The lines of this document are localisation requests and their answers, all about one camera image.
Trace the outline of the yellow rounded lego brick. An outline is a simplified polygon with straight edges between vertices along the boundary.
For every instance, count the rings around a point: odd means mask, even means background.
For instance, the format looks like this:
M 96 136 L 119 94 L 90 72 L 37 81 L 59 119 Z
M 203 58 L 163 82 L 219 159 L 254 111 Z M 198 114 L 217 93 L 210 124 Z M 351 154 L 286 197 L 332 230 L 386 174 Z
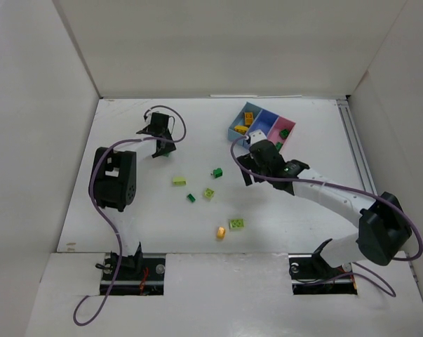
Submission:
M 251 126 L 253 121 L 254 121 L 254 116 L 252 112 L 245 112 L 243 114 L 243 121 L 244 121 L 244 126 Z

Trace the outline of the dark green lego brick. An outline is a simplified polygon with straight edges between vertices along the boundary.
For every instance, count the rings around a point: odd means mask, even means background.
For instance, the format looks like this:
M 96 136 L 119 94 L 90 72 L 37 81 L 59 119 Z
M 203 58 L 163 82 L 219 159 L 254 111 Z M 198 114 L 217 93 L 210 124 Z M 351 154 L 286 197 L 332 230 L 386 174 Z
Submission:
M 211 176 L 214 177 L 214 179 L 222 177 L 223 170 L 221 168 L 215 168 L 213 172 L 211 173 Z

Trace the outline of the yellow studded lego brick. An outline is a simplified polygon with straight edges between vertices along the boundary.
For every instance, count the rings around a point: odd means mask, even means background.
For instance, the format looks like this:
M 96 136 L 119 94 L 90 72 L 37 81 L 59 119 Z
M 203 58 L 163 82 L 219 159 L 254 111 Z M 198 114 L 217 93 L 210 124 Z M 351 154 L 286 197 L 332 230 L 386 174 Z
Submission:
M 234 127 L 234 130 L 235 130 L 237 133 L 240 133 L 240 134 L 242 134 L 242 135 L 245 135 L 245 134 L 247 133 L 247 131 L 248 131 L 248 127 L 247 127 L 247 126 L 243 126 L 243 125 L 236 125 L 236 126 Z

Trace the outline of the green numbered lego cube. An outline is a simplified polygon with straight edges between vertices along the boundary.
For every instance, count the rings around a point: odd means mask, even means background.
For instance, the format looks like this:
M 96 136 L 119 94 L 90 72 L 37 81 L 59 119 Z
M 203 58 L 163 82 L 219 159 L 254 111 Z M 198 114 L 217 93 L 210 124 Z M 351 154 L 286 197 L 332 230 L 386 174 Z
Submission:
M 289 134 L 290 134 L 290 131 L 288 130 L 288 129 L 283 129 L 280 133 L 279 133 L 279 135 L 280 135 L 280 137 L 282 138 L 282 139 L 286 139 L 288 136 L 289 136 Z

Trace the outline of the light green studded lego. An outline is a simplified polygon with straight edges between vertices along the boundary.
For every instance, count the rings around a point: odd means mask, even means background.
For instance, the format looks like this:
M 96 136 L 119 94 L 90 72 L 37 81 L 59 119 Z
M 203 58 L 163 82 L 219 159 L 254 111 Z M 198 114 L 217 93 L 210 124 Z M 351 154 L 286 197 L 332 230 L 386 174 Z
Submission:
M 235 218 L 229 220 L 229 229 L 230 230 L 242 230 L 245 228 L 245 222 L 242 218 Z

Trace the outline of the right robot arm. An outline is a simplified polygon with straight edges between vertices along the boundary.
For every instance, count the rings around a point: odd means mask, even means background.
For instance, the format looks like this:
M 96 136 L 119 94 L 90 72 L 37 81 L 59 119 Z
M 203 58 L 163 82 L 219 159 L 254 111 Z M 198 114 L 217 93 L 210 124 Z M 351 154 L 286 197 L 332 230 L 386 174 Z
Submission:
M 294 197 L 312 201 L 352 224 L 357 232 L 325 240 L 312 254 L 318 268 L 337 268 L 360 260 L 386 266 L 414 233 L 410 219 L 391 193 L 372 194 L 338 185 L 296 159 L 285 161 L 268 140 L 236 157 L 246 185 L 264 181 Z

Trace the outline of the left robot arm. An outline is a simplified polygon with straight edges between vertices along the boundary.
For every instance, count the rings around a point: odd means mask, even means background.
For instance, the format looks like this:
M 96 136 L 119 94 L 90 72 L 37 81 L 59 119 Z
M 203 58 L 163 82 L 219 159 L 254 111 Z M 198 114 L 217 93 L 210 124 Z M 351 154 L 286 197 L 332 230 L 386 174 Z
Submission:
M 178 112 L 167 106 L 156 105 L 143 116 L 149 123 L 136 132 L 137 138 L 119 140 L 108 147 L 96 149 L 88 184 L 93 207 L 110 226 L 118 244 L 118 251 L 110 253 L 103 270 L 116 272 L 123 268 L 140 272 L 142 252 L 125 257 L 123 239 L 118 226 L 104 212 L 114 209 L 119 213 L 131 205 L 137 192 L 137 164 L 147 157 L 164 157 L 176 151 L 176 144 L 185 138 L 187 128 Z

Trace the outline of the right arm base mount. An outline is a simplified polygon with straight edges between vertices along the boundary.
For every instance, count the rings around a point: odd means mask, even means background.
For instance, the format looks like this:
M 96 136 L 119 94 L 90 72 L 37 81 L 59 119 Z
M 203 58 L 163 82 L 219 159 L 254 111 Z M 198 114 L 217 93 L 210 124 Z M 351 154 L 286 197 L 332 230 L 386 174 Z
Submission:
M 356 282 L 351 270 L 342 266 L 330 267 L 321 257 L 321 252 L 331 241 L 324 241 L 312 253 L 288 255 L 289 275 L 293 294 L 298 295 L 357 295 Z

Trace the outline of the light green curved lego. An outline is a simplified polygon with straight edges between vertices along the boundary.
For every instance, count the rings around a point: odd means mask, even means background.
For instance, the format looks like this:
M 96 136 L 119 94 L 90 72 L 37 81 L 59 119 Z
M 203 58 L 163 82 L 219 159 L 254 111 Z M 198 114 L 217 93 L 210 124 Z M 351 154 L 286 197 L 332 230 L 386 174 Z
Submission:
M 182 176 L 175 176 L 172 179 L 172 183 L 174 186 L 185 186 L 187 184 L 187 180 L 185 177 Z

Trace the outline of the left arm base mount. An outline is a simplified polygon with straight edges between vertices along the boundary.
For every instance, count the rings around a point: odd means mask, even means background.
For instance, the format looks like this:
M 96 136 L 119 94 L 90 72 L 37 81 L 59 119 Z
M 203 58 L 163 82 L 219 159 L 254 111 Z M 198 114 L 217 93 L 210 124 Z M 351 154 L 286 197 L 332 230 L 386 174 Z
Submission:
M 107 293 L 117 267 L 119 255 L 110 253 L 95 267 L 102 272 L 100 295 Z M 162 296 L 166 271 L 166 254 L 143 253 L 139 244 L 133 255 L 124 256 L 111 296 Z

